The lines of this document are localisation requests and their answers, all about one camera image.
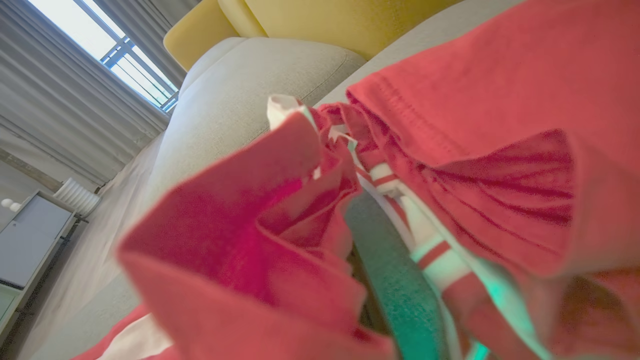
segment cabinet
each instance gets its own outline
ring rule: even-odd
[[[0,341],[70,229],[74,215],[66,204],[38,191],[0,231]]]

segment beige sofa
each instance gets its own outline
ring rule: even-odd
[[[289,94],[307,105],[345,101],[366,75],[456,38],[522,0],[465,0],[424,21],[367,63],[331,45],[274,38],[230,38],[189,71],[148,184],[151,206],[169,188],[250,143],[268,128],[266,100]],[[347,213],[372,296],[406,360],[446,359],[437,299],[374,200]],[[51,336],[33,359],[68,359],[91,347],[138,300],[124,275]]]

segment striped fabric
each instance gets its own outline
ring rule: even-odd
[[[462,247],[388,164],[379,163],[366,172],[355,152],[357,141],[344,124],[331,125],[328,134],[334,142],[342,138],[350,143],[360,184],[384,209],[439,294],[451,358],[486,359],[499,354],[501,358],[551,359],[506,272]]]

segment white curtain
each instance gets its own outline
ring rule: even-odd
[[[199,0],[95,0],[111,20],[180,88],[186,72],[166,51],[167,31]]]
[[[168,124],[26,0],[0,0],[0,126],[94,183]]]

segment white ball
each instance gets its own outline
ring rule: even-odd
[[[2,200],[2,207],[3,208],[9,208],[9,207],[11,207],[11,205],[13,205],[13,200],[11,200],[11,199]]]

